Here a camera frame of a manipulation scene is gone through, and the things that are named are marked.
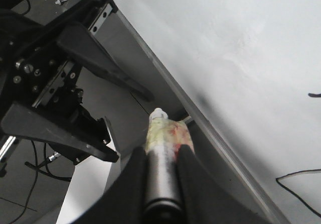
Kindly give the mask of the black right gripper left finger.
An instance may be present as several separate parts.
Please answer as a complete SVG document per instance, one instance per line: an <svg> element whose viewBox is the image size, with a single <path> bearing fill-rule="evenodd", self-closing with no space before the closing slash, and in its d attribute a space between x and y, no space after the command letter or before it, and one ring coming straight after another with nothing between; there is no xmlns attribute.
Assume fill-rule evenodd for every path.
<svg viewBox="0 0 321 224"><path fill-rule="evenodd" d="M146 153L137 147L103 196L72 223L142 223Z"/></svg>

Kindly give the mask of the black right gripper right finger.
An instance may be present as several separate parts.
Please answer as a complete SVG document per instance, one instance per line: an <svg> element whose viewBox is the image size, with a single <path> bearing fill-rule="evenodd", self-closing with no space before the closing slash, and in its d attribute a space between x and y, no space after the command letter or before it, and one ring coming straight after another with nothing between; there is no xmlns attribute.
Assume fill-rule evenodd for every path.
<svg viewBox="0 0 321 224"><path fill-rule="evenodd" d="M224 191L190 146L180 147L177 168L187 223L268 223Z"/></svg>

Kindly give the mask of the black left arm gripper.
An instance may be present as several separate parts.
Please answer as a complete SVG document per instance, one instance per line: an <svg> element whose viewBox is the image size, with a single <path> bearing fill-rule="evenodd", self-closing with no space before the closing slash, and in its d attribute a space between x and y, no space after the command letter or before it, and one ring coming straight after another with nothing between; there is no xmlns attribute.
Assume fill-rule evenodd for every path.
<svg viewBox="0 0 321 224"><path fill-rule="evenodd" d="M113 0L81 0L46 25L1 10L1 162L22 140L48 144L74 164L89 156L117 162L103 118L82 105L82 69L145 101L154 95L133 80L94 37Z"/></svg>

